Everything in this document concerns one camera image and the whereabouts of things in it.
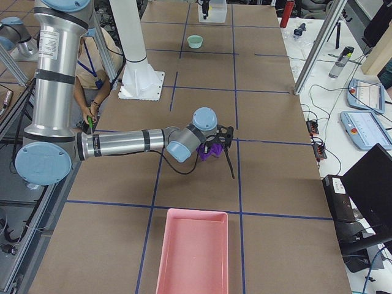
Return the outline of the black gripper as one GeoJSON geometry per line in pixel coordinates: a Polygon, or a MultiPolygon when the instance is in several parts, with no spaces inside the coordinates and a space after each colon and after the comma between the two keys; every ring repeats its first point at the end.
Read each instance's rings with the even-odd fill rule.
{"type": "Polygon", "coordinates": [[[219,140],[216,137],[209,138],[203,149],[204,154],[219,154],[219,140]]]}
{"type": "Polygon", "coordinates": [[[202,8],[203,19],[207,19],[209,17],[209,0],[200,0],[198,4],[202,8]]]}

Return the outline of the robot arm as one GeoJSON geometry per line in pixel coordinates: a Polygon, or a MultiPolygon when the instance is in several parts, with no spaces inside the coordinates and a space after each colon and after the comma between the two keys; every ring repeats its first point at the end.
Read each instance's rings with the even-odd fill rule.
{"type": "Polygon", "coordinates": [[[103,63],[111,63],[92,1],[36,1],[34,13],[40,22],[39,44],[20,18],[9,17],[1,20],[1,50],[17,48],[23,56],[36,55],[41,68],[70,74],[69,68],[77,64],[78,41],[91,37],[103,63]]]}
{"type": "Polygon", "coordinates": [[[183,129],[84,134],[70,126],[80,39],[94,27],[91,1],[36,1],[40,45],[32,123],[25,128],[15,169],[27,182],[46,186],[65,178],[78,160],[167,150],[184,162],[218,133],[215,112],[202,107],[183,129]]]}

